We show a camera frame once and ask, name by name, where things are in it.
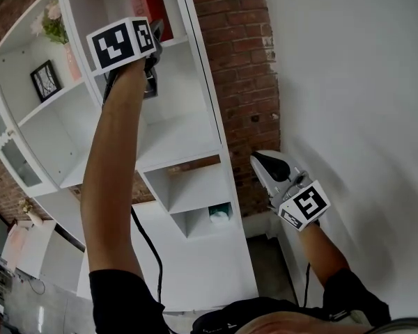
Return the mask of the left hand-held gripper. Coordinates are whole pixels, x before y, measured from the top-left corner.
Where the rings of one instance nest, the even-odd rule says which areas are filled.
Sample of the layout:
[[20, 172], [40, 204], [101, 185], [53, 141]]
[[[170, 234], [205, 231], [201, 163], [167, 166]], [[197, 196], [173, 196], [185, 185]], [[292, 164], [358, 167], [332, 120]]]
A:
[[87, 35], [96, 73], [106, 74], [103, 99], [106, 100], [124, 65], [145, 60], [147, 85], [144, 97], [157, 97], [158, 82], [155, 66], [160, 61], [164, 22], [149, 22], [146, 17], [126, 17]]

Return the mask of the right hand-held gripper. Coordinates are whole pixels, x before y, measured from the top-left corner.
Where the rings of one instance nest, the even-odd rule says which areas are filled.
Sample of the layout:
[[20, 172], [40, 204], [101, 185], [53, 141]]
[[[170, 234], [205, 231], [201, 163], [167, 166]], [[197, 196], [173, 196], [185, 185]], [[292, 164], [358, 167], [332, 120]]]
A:
[[318, 180], [290, 156], [274, 150], [259, 150], [250, 156], [251, 166], [270, 196], [275, 214], [301, 232], [315, 223], [331, 206]]

